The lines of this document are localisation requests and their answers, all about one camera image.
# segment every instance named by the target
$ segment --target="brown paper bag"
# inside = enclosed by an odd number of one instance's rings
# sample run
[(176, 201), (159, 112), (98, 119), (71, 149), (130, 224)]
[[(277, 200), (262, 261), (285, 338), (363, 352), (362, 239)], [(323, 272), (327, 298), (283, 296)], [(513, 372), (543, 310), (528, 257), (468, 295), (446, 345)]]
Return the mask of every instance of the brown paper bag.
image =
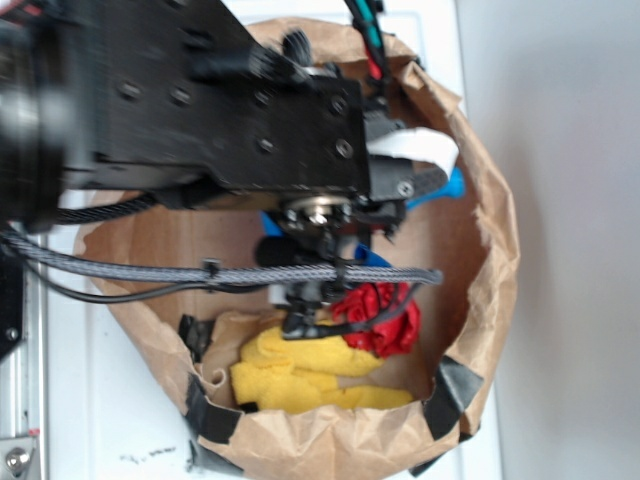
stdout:
[[(348, 76), (365, 77), (362, 41), (351, 27), (284, 19), (250, 30), (262, 43), (277, 45), (294, 27), (310, 38), (317, 63), (334, 61)], [(264, 293), (190, 292), (111, 307), (189, 421), (206, 452), (200, 455), (212, 468), (274, 480), (381, 479), (404, 469), (417, 475), (479, 428), (516, 297), (519, 246), (513, 199), (460, 112), (460, 99), (431, 80), (399, 40), (385, 41), (395, 78), (393, 115), (455, 138), (468, 190), (463, 199), (440, 199), (413, 211), (395, 245), (384, 239), (374, 244), (397, 266), (438, 268), (445, 274), (443, 285), (425, 288), (417, 298), (423, 312), (419, 345), (366, 379), (409, 389), (419, 400), (394, 410), (326, 406), (302, 415), (243, 414), (234, 403), (228, 368), (238, 361), (240, 345), (279, 321)], [(120, 196), (103, 192), (97, 201), (110, 203)], [(86, 258), (117, 263), (194, 267), (215, 257), (233, 268), (253, 265), (253, 248), (261, 237), (255, 212), (156, 208), (83, 228), (77, 249)], [(145, 288), (105, 280), (96, 284), (107, 294)], [(176, 332), (183, 314), (217, 318), (212, 346), (197, 365)]]

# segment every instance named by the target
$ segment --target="blue object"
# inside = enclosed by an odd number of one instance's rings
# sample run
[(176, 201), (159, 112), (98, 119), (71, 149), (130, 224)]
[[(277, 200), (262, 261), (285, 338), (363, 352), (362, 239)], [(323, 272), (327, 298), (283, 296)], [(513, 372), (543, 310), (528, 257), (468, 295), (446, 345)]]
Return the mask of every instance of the blue object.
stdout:
[(442, 197), (451, 197), (451, 198), (460, 198), (464, 197), (467, 189), (464, 184), (464, 175), (462, 175), (462, 171), (456, 167), (451, 172), (451, 179), (449, 183), (447, 183), (444, 187), (439, 190), (436, 190), (433, 193), (428, 195), (424, 195), (422, 197), (418, 197), (414, 200), (407, 202), (407, 210), (411, 211), (416, 207), (419, 207), (423, 203), (430, 202), (431, 200), (436, 200)]
[(268, 214), (260, 212), (260, 217), (262, 218), (262, 228), (264, 228), (264, 233), (267, 237), (284, 237), (284, 233), (282, 233), (278, 224), (271, 220)]
[(389, 262), (363, 244), (356, 247), (354, 257), (356, 260), (364, 260), (365, 267), (391, 267)]

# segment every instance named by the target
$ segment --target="black metal plate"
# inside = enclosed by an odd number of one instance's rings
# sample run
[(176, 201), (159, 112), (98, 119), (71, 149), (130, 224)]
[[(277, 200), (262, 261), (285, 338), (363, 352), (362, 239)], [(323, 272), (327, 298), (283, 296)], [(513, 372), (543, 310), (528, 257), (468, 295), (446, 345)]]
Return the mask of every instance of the black metal plate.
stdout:
[(22, 340), (24, 270), (20, 261), (0, 251), (0, 361)]
[[(218, 52), (255, 41), (220, 1), (191, 0), (183, 8), (170, 3), (105, 3), (109, 141), (99, 167), (101, 183), (158, 189), (209, 173), (233, 191), (367, 191), (358, 82), (320, 79), (306, 91), (249, 81), (192, 82), (185, 31), (211, 35)], [(139, 95), (123, 96), (122, 82), (134, 85)], [(172, 101), (175, 87), (188, 93), (188, 104)], [(256, 101), (264, 90), (269, 100)], [(350, 102), (346, 114), (330, 112), (335, 95)], [(273, 146), (270, 152), (261, 150), (261, 139)], [(351, 158), (336, 153), (339, 140), (353, 147)]]

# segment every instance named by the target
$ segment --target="red cloth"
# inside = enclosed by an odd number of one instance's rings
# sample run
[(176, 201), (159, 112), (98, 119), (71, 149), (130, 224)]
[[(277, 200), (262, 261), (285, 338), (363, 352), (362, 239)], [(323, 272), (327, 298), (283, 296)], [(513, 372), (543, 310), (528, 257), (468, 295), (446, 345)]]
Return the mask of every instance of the red cloth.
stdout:
[[(380, 292), (382, 308), (385, 308), (393, 298), (394, 286), (391, 283), (377, 283), (376, 287)], [(397, 308), (409, 291), (406, 283), (401, 283), (398, 287), (398, 298), (391, 309)], [(349, 323), (369, 320), (380, 311), (376, 289), (371, 284), (364, 284), (349, 292), (344, 300), (334, 304), (331, 311), (335, 321), (340, 321), (343, 314)], [(409, 353), (418, 339), (420, 316), (420, 309), (412, 300), (407, 309), (396, 318), (376, 325), (370, 332), (345, 335), (344, 339), (350, 347), (374, 351), (382, 358)]]

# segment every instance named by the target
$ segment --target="yellow cloth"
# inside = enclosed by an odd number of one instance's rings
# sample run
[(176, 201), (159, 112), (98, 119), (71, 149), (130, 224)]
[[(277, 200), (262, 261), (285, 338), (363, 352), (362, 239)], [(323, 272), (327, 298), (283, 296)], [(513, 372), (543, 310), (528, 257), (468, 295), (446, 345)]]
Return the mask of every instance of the yellow cloth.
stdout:
[(405, 390), (372, 385), (338, 388), (338, 375), (359, 377), (383, 363), (350, 348), (342, 337), (288, 342), (280, 327), (274, 327), (246, 343), (240, 358), (231, 367), (236, 401), (256, 403), (260, 410), (296, 414), (322, 405), (384, 409), (413, 400)]

